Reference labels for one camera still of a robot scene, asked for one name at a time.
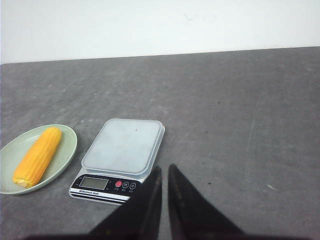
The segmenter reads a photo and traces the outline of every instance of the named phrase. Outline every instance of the electronic scale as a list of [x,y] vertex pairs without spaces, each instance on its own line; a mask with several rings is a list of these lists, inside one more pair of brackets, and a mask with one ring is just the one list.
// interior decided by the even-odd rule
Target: electronic scale
[[108,120],[84,155],[69,195],[125,203],[150,174],[164,133],[156,120]]

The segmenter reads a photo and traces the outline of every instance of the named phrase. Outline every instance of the button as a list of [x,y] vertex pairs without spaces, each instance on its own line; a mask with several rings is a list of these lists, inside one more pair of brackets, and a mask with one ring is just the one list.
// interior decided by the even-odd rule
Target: button
[[121,187],[121,185],[122,185],[122,181],[117,181],[117,182],[115,183],[115,186],[116,186],[117,188]]
[[126,181],[124,184],[122,184],[122,187],[126,189],[127,187],[129,187],[129,183]]
[[132,190],[133,190],[133,189],[135,189],[135,188],[136,188],[136,186],[137,186],[137,185],[136,185],[136,183],[135,183],[135,182],[133,182],[133,183],[131,183],[131,184],[130,184],[130,189],[132,189]]

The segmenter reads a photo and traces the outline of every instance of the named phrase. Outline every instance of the plate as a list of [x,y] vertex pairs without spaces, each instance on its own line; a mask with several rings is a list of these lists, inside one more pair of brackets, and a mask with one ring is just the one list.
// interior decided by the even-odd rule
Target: plate
[[[14,171],[30,147],[49,127],[57,127],[62,131],[62,137],[53,158],[37,185],[30,188],[18,186],[12,181]],[[67,168],[76,152],[77,143],[75,131],[61,124],[40,126],[18,136],[0,151],[0,193],[9,195],[26,194],[47,185]]]

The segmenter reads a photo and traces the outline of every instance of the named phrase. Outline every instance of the digital display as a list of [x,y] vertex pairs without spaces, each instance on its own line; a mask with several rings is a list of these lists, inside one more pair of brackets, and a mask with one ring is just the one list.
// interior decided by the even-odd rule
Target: digital display
[[80,183],[80,187],[103,190],[105,189],[108,181],[108,179],[100,179],[85,176],[82,182]]

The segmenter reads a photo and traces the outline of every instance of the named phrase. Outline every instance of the corn cob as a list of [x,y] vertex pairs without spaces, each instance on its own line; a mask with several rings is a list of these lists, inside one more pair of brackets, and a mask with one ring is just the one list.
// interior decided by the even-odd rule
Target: corn cob
[[43,131],[15,169],[13,182],[27,189],[38,184],[57,150],[61,136],[62,132],[57,127]]

